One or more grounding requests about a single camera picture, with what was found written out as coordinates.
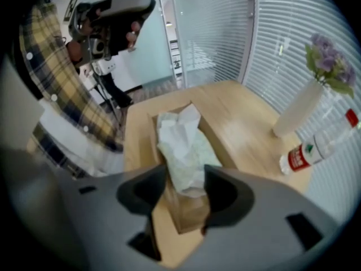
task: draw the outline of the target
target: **yellow plaid shirt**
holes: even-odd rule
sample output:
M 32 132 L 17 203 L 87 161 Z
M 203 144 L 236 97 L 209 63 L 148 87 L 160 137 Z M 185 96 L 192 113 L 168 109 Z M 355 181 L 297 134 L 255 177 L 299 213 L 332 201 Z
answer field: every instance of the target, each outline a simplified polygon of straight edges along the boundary
M 40 2 L 33 6 L 20 25 L 19 44 L 31 80 L 53 109 L 89 140 L 107 150 L 122 152 L 118 127 L 84 87 L 69 58 L 53 3 Z M 41 150 L 54 164 L 67 165 L 73 169 L 73 175 L 83 176 L 83 171 L 71 166 L 40 123 L 28 143 L 28 150 Z

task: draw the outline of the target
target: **plastic bottle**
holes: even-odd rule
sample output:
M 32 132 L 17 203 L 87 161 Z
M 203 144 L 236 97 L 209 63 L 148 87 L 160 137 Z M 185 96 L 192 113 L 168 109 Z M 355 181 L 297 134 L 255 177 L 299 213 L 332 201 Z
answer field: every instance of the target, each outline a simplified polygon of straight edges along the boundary
M 317 131 L 288 155 L 283 155 L 280 159 L 282 172 L 290 175 L 328 158 L 350 136 L 358 122 L 355 112 L 349 109 L 345 116 Z

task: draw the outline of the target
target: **white shirt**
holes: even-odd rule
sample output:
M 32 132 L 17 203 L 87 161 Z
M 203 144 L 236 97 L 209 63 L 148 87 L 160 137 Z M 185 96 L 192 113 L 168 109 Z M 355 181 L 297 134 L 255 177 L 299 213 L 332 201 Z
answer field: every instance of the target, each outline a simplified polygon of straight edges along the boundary
M 41 99 L 39 103 L 44 108 L 40 123 L 53 137 L 58 148 L 75 165 L 94 177 L 123 171 L 123 154 L 106 150 L 87 139 L 84 133 L 61 117 L 46 100 Z

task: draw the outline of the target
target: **shirt button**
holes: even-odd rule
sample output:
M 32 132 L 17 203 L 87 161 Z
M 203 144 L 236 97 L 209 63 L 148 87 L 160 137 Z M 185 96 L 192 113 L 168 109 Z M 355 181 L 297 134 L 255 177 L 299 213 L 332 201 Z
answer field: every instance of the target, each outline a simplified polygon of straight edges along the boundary
M 27 53 L 27 59 L 31 60 L 33 58 L 33 54 L 31 52 Z

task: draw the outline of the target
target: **cardboard box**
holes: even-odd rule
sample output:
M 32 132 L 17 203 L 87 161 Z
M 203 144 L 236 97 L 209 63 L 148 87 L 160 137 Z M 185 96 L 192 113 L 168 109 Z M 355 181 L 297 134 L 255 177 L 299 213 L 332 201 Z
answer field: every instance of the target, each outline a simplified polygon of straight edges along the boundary
M 180 113 L 184 108 L 189 104 L 174 109 L 169 112 Z M 163 157 L 162 153 L 157 148 L 158 144 L 158 135 L 157 135 L 157 117 L 149 116 L 149 129 L 150 129 L 150 139 L 151 147 L 154 160 L 157 164 L 166 164 L 166 160 Z M 203 118 L 201 113 L 200 123 L 198 128 L 205 134 L 209 143 L 211 144 L 218 160 L 226 168 L 237 168 L 236 164 L 226 151 L 223 144 L 221 144 L 217 134 L 213 132 L 210 125 Z M 165 197 L 168 209 L 173 219 L 173 223 L 179 234 L 193 231 L 204 226 L 205 220 L 209 215 L 209 201 L 207 196 L 201 196 L 199 198 L 189 198 L 187 196 L 178 194 L 173 187 L 173 184 L 168 174 L 168 179 L 166 183 L 166 188 L 163 193 Z

